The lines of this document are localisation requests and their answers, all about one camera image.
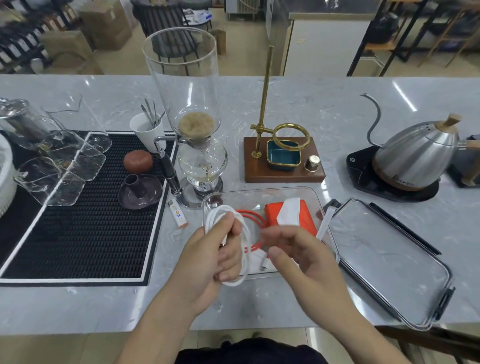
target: gooseneck kettle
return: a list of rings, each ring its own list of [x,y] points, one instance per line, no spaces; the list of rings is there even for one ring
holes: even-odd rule
[[[418,191],[440,178],[457,148],[480,149],[480,140],[460,140],[456,124],[461,117],[450,114],[444,121],[412,125],[383,145],[371,141],[370,134],[382,117],[378,102],[366,97],[377,108],[377,118],[367,132],[367,140],[379,149],[372,159],[375,173],[389,185],[404,191]]]

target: rubber bar mat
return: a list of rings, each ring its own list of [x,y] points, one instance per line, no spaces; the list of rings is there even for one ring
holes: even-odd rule
[[[118,189],[128,172],[123,167],[126,153],[145,149],[129,132],[112,132],[107,160],[97,177],[85,184],[73,206],[42,208],[19,187],[14,201],[0,221],[19,217],[20,212],[38,210],[23,221],[20,239],[10,246],[0,268],[0,285],[94,286],[147,285],[155,253],[158,231],[165,209],[167,184],[158,161],[149,172],[164,186],[160,202],[140,211],[120,206]],[[18,165],[14,149],[14,164]],[[167,142],[167,153],[175,160],[174,142]]]

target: white cup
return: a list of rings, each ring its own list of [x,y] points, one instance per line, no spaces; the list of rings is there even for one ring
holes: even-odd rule
[[[165,136],[165,131],[163,130],[163,120],[160,121],[160,124],[156,128],[152,128],[151,122],[147,119],[145,113],[140,113],[130,120],[130,129],[133,130],[135,135],[140,139],[143,145],[148,149],[150,153],[156,153],[156,148],[154,144],[154,139],[157,136]],[[167,148],[167,143],[165,140],[162,140],[158,143],[162,148]]]

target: brass ring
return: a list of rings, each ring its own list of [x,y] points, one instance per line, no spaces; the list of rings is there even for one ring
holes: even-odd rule
[[[280,129],[285,129],[285,128],[292,128],[292,129],[297,129],[298,131],[302,132],[303,135],[305,135],[305,138],[307,138],[307,141],[303,143],[300,146],[288,146],[286,144],[283,144],[276,136],[276,133]],[[283,148],[285,150],[289,150],[290,152],[297,152],[299,150],[305,149],[308,144],[310,143],[310,134],[308,133],[307,129],[305,129],[303,126],[298,125],[298,124],[292,124],[290,122],[286,122],[284,124],[279,124],[276,126],[276,128],[273,130],[273,141],[275,142],[276,145],[278,145],[280,148]]]

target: hand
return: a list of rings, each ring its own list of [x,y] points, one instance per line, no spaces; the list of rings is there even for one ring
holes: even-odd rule
[[[261,232],[268,255],[287,281],[302,310],[334,334],[361,316],[328,246],[298,226],[272,226]]]
[[[169,294],[175,294],[195,316],[217,297],[221,282],[238,277],[242,256],[240,234],[240,222],[228,212],[208,234],[201,227],[185,244],[166,287]],[[225,236],[227,244],[219,249]]]

